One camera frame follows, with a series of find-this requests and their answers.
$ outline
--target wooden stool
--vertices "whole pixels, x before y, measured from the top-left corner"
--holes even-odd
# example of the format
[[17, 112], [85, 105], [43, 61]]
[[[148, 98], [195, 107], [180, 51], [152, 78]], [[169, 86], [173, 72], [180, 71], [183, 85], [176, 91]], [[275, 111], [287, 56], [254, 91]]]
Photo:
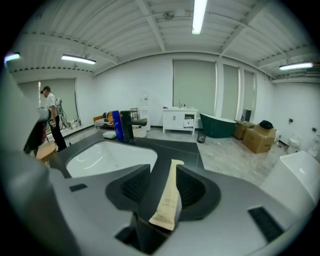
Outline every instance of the wooden stool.
[[49, 141], [39, 147], [38, 152], [36, 153], [36, 158], [45, 163], [56, 153], [57, 151], [55, 142]]

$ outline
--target white shirt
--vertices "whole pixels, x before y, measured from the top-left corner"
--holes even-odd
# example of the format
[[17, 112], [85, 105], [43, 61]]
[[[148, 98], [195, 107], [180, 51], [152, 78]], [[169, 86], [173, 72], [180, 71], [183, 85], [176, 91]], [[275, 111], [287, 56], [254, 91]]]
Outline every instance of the white shirt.
[[50, 109], [50, 107], [56, 106], [56, 98], [52, 92], [49, 93], [48, 97], [46, 98], [45, 108]]

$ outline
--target ceiling light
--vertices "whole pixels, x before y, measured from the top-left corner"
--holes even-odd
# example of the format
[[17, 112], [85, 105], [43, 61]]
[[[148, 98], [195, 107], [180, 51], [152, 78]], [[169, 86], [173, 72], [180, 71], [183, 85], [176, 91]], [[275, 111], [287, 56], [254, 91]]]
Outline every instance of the ceiling light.
[[207, 0], [194, 0], [192, 34], [201, 33], [202, 23], [206, 13]]
[[9, 55], [4, 57], [4, 62], [16, 60], [16, 59], [19, 59], [19, 58], [20, 58], [20, 55], [19, 55], [18, 52], [12, 53], [12, 54], [9, 54]]
[[61, 59], [66, 60], [66, 61], [83, 62], [83, 63], [87, 63], [87, 64], [96, 64], [95, 60], [88, 59], [88, 58], [76, 57], [76, 56], [72, 56], [72, 55], [66, 55], [66, 54], [62, 55]]
[[314, 64], [312, 62], [296, 63], [290, 65], [284, 65], [279, 67], [280, 70], [297, 70], [297, 69], [308, 69], [312, 68]]

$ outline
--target black cap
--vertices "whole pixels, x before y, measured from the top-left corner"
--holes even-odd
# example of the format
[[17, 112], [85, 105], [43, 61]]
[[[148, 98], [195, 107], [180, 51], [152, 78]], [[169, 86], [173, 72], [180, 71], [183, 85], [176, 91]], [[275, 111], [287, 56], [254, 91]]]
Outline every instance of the black cap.
[[50, 92], [50, 87], [49, 87], [49, 86], [45, 86], [45, 87], [43, 87], [43, 90], [42, 90], [42, 91], [40, 91], [40, 93], [41, 93], [41, 94], [43, 94], [45, 90], [47, 90], [47, 91], [49, 91], [49, 92]]

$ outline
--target person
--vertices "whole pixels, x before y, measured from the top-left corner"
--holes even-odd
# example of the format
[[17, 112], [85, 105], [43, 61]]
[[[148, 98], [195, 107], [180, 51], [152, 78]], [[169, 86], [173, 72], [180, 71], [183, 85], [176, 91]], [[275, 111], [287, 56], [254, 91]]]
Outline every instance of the person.
[[46, 98], [45, 108], [51, 110], [52, 119], [49, 120], [49, 125], [51, 128], [52, 136], [55, 140], [55, 143], [58, 146], [58, 152], [60, 152], [61, 150], [64, 150], [67, 147], [67, 145], [64, 140], [64, 137], [60, 132], [60, 127], [59, 127], [60, 118], [56, 111], [56, 98], [54, 94], [51, 92], [49, 86], [45, 86], [40, 93], [43, 94], [43, 96]]

